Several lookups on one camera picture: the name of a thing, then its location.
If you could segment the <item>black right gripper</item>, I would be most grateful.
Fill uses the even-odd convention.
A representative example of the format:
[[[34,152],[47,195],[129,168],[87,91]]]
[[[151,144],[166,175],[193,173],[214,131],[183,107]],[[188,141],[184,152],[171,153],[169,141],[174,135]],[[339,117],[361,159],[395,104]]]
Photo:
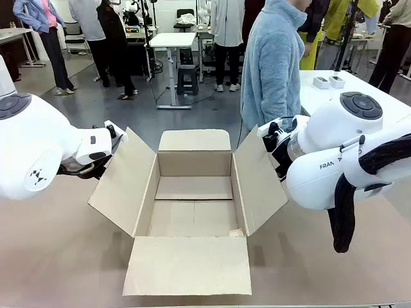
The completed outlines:
[[[274,169],[281,182],[286,178],[288,168],[292,164],[287,151],[289,141],[290,132],[283,130],[278,123],[270,123],[268,133],[263,136],[263,142],[267,151],[278,164]]]

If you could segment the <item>brown cardboard box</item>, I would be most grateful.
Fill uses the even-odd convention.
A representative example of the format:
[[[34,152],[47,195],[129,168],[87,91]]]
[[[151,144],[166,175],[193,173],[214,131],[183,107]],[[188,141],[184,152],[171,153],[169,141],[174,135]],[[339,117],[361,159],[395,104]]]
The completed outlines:
[[[262,138],[170,130],[152,150],[127,134],[89,199],[134,240],[123,294],[251,294],[247,239],[288,200]]]

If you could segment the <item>large white table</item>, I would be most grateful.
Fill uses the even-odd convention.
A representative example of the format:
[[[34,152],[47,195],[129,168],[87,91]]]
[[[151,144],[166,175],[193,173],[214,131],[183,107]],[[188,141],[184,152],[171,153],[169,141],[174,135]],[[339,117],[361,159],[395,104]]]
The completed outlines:
[[[315,77],[328,79],[337,75],[345,81],[344,88],[319,89],[312,84]],[[334,97],[339,97],[343,92],[361,92],[374,98],[383,109],[383,127],[406,120],[411,123],[411,107],[389,94],[369,85],[366,81],[349,74],[346,71],[311,70],[300,72],[301,106],[309,115],[314,113],[323,103],[330,101]]]

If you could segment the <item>person in blue fleece jacket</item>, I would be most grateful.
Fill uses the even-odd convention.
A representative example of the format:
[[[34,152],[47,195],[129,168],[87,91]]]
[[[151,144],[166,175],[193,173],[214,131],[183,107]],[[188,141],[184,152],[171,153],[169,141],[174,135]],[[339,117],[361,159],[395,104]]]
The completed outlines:
[[[241,76],[240,111],[247,130],[301,113],[299,63],[304,43],[297,30],[311,0],[265,0],[251,28]]]

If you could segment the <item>black plastic stool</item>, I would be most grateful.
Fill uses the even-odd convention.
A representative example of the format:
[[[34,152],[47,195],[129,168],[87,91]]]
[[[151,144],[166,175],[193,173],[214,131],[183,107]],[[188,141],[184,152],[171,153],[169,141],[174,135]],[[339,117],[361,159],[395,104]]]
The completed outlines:
[[[177,70],[177,94],[191,92],[198,95],[197,70],[194,65],[180,65]]]

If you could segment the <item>black stand pole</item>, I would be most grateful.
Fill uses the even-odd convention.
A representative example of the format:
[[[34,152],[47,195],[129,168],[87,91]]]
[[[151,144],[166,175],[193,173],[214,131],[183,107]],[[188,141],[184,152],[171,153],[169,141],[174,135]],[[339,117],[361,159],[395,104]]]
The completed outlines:
[[[351,30],[354,28],[354,25],[355,25],[354,19],[355,19],[356,11],[358,9],[358,2],[359,0],[350,0],[349,16],[345,24],[345,32],[343,35],[343,41],[341,45],[339,46],[339,50],[337,52],[337,61],[335,62],[334,67],[333,67],[335,74],[340,72],[342,68],[342,62],[344,59],[346,47],[349,42],[349,37],[351,35]]]

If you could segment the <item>black tripod pole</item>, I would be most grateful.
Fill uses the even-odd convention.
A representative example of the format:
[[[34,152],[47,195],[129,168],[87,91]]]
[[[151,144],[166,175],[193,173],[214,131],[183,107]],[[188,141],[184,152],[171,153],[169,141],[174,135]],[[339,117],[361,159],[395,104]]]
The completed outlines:
[[[141,3],[141,13],[143,17],[143,27],[145,34],[145,51],[146,51],[146,61],[147,61],[147,71],[148,77],[147,81],[151,81],[155,76],[155,57],[153,49],[150,47],[150,36],[148,31],[147,17],[148,17],[148,7],[145,5],[146,0],[140,0]]]

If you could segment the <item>person in black apron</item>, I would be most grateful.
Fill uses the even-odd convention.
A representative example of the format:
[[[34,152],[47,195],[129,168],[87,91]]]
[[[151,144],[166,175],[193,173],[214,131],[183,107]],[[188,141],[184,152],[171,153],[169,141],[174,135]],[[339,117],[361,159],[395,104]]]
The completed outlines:
[[[107,39],[110,61],[116,82],[124,86],[119,100],[133,100],[138,93],[130,77],[127,64],[127,39],[119,15],[109,0],[95,0],[97,18]]]

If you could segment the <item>black mesh chair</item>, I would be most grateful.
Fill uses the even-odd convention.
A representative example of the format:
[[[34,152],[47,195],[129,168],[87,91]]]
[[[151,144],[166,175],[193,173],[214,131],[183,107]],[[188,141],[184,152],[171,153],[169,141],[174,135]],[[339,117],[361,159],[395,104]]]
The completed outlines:
[[[78,22],[65,23],[64,42],[68,57],[70,57],[72,51],[89,55],[87,41]]]

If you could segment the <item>white standing desk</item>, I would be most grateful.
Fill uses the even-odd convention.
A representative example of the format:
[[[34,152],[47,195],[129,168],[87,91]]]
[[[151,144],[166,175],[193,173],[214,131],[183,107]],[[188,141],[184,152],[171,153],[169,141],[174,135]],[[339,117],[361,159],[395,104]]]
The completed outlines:
[[[149,46],[156,48],[166,48],[167,59],[168,59],[168,71],[169,71],[169,88],[171,103],[169,105],[158,105],[156,107],[158,110],[190,110],[189,105],[180,105],[176,101],[176,92],[175,92],[175,82],[174,82],[174,73],[173,66],[174,61],[171,54],[171,50],[175,48],[177,51],[180,48],[191,47],[195,39],[195,33],[160,33],[156,35],[153,39],[149,41]]]

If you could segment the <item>person in yellow jacket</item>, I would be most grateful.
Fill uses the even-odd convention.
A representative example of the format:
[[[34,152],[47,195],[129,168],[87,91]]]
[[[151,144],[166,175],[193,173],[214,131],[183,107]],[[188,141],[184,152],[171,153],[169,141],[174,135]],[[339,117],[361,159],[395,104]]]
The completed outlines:
[[[306,21],[298,29],[305,45],[304,55],[299,64],[301,70],[333,70],[339,46],[343,41],[349,5],[350,0],[311,1],[306,9]],[[375,30],[379,9],[377,0],[359,0],[354,22],[363,19],[369,28]],[[343,61],[353,33],[354,28],[351,30]]]

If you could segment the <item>person in white shirt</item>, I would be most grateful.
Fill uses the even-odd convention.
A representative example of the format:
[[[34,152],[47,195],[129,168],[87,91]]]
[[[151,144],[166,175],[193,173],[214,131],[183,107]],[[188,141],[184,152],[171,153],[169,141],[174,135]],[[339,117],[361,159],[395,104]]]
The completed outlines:
[[[85,39],[91,49],[94,63],[105,88],[110,87],[107,74],[108,58],[107,39],[98,20],[98,0],[68,0],[71,17],[79,23]]]

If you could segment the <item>grey side table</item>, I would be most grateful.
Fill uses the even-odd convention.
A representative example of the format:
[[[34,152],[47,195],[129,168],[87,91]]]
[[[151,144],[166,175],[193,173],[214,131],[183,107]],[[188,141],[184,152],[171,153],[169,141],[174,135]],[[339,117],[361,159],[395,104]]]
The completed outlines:
[[[33,58],[35,56],[34,50],[28,40],[27,34],[32,33],[33,30],[30,28],[3,28],[0,29],[0,46],[5,45],[10,42],[21,40],[26,54],[27,61],[21,64],[21,67],[45,67],[46,64],[41,62],[39,59]]]

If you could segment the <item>person in beige top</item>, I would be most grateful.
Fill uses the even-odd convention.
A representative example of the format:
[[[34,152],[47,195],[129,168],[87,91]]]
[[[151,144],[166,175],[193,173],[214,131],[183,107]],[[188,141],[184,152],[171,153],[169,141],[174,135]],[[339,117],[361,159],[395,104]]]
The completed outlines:
[[[411,44],[411,0],[398,0],[381,25],[389,29],[369,84],[388,94]]]

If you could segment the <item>black office chair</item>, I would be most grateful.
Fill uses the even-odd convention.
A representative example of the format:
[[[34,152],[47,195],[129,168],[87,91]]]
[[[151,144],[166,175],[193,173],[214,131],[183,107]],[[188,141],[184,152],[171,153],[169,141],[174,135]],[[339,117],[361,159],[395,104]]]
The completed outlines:
[[[187,32],[196,24],[194,9],[178,9],[173,28],[179,32]]]

